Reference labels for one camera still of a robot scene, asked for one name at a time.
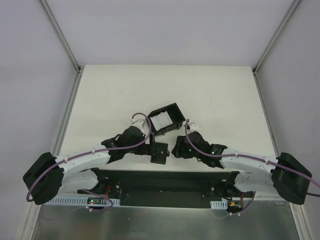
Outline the left aluminium frame post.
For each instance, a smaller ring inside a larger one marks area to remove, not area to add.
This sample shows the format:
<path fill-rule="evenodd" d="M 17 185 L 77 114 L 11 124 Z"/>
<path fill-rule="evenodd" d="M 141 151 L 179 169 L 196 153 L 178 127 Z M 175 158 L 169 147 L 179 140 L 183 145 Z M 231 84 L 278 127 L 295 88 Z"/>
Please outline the left aluminium frame post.
<path fill-rule="evenodd" d="M 73 68 L 77 73 L 79 73 L 82 70 L 82 66 L 79 64 L 79 62 L 76 59 L 75 54 L 73 53 L 55 15 L 52 11 L 49 3 L 47 0 L 38 0 L 39 5 L 41 6 L 44 14 L 47 17 L 47 20 L 49 24 L 51 25 L 53 32 L 55 36 L 57 37 L 62 49 L 64 50 L 67 58 L 69 59 L 70 63 L 72 64 Z"/>

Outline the right aluminium frame post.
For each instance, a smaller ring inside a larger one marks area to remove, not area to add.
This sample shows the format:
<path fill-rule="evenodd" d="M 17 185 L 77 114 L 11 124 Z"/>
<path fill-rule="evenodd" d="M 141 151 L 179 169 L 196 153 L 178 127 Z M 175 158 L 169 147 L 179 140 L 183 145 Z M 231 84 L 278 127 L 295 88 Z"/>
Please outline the right aluminium frame post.
<path fill-rule="evenodd" d="M 275 29 L 274 33 L 272 34 L 270 40 L 268 41 L 264 51 L 262 52 L 260 58 L 258 59 L 256 65 L 252 69 L 253 75 L 256 76 L 259 70 L 261 69 L 262 65 L 264 64 L 265 60 L 267 59 L 268 55 L 271 53 L 273 47 L 276 45 L 277 41 L 281 37 L 281 34 L 289 24 L 290 20 L 292 19 L 293 15 L 297 11 L 298 7 L 302 3 L 302 0 L 293 0 L 289 5 L 287 11 L 285 12 L 283 18 L 279 22 L 277 28 Z"/>

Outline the black leather card holder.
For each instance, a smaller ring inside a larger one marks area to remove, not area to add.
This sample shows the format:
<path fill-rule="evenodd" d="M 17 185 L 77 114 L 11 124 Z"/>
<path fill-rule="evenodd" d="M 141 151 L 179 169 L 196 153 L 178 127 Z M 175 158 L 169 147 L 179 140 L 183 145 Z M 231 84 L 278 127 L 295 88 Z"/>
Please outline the black leather card holder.
<path fill-rule="evenodd" d="M 151 156 L 150 162 L 153 164 L 165 165 L 167 157 L 170 156 L 170 152 L 168 150 L 169 145 L 167 143 L 156 142 L 156 146 L 157 154 L 155 156 Z"/>

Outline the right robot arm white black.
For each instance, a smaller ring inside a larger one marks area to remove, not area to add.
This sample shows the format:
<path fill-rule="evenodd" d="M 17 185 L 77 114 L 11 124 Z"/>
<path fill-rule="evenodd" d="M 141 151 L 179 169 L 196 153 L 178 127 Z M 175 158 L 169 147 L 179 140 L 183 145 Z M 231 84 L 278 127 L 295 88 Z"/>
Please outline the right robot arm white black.
<path fill-rule="evenodd" d="M 210 168 L 237 170 L 235 179 L 225 184 L 226 194 L 233 198 L 246 192 L 272 193 L 293 204 L 303 205 L 312 177 L 289 153 L 250 155 L 226 145 L 210 144 L 197 131 L 177 136 L 171 153 L 178 159 L 196 158 Z"/>

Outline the black plastic card tray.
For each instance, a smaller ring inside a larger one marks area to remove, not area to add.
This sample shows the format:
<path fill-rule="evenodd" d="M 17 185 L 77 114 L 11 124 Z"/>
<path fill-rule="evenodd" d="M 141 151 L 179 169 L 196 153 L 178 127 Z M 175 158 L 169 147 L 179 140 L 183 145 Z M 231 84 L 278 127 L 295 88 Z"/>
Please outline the black plastic card tray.
<path fill-rule="evenodd" d="M 177 103 L 153 110 L 147 117 L 155 136 L 164 136 L 170 131 L 180 129 L 186 120 Z"/>

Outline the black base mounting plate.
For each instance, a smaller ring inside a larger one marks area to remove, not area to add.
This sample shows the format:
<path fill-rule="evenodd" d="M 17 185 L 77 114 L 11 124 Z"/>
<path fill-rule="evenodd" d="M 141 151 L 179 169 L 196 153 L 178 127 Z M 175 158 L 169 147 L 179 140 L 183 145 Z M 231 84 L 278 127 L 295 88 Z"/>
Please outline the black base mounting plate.
<path fill-rule="evenodd" d="M 211 201 L 223 198 L 251 198 L 234 184 L 238 171 L 182 172 L 146 170 L 107 170 L 93 168 L 98 183 L 82 186 L 77 193 L 89 190 L 117 199 L 125 207 L 160 207 L 208 209 Z"/>

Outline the aluminium frame post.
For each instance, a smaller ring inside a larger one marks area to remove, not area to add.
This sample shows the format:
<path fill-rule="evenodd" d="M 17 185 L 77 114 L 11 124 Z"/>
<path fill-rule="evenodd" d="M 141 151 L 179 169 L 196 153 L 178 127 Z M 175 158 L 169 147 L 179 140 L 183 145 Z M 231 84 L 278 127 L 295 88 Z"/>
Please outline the aluminium frame post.
<path fill-rule="evenodd" d="M 39 5 L 41 6 L 44 14 L 47 17 L 47 20 L 49 24 L 51 25 L 53 32 L 55 36 L 57 37 L 62 49 L 64 50 L 67 58 L 69 59 L 70 63 L 72 64 L 73 68 L 77 73 L 79 73 L 82 70 L 82 66 L 79 64 L 79 62 L 76 59 L 75 54 L 73 53 L 55 15 L 52 11 L 49 3 L 47 0 L 38 0 Z"/>
<path fill-rule="evenodd" d="M 262 52 L 260 58 L 258 59 L 256 65 L 252 69 L 253 75 L 256 76 L 259 70 L 261 69 L 262 65 L 264 64 L 265 60 L 267 59 L 268 55 L 271 53 L 273 47 L 276 45 L 277 41 L 281 37 L 281 34 L 289 24 L 290 20 L 292 19 L 293 15 L 297 11 L 298 7 L 302 3 L 302 0 L 293 0 L 289 5 L 287 11 L 285 12 L 283 18 L 279 22 L 277 28 L 275 29 L 274 33 L 272 34 L 270 40 L 268 41 L 264 51 Z"/>

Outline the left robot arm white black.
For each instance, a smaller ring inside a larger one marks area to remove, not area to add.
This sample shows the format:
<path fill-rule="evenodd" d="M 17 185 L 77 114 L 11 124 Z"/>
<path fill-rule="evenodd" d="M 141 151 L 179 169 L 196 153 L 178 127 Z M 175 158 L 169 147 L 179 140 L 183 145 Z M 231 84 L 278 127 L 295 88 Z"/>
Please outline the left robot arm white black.
<path fill-rule="evenodd" d="M 43 205 L 64 193 L 110 194 L 110 184 L 100 167 L 124 158 L 127 154 L 147 155 L 147 141 L 154 136 L 136 123 L 122 133 L 103 140 L 92 150 L 73 156 L 41 154 L 23 175 L 28 192 L 26 201 Z"/>

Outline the white cards in tray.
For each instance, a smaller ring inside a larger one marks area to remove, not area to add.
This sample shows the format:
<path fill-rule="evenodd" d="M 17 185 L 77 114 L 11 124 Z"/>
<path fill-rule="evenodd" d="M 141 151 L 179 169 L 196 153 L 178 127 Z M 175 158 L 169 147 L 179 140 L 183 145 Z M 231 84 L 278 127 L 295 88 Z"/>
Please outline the white cards in tray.
<path fill-rule="evenodd" d="M 161 112 L 158 115 L 152 116 L 150 120 L 156 131 L 159 131 L 160 129 L 163 129 L 173 124 L 173 121 L 170 118 L 167 111 Z"/>

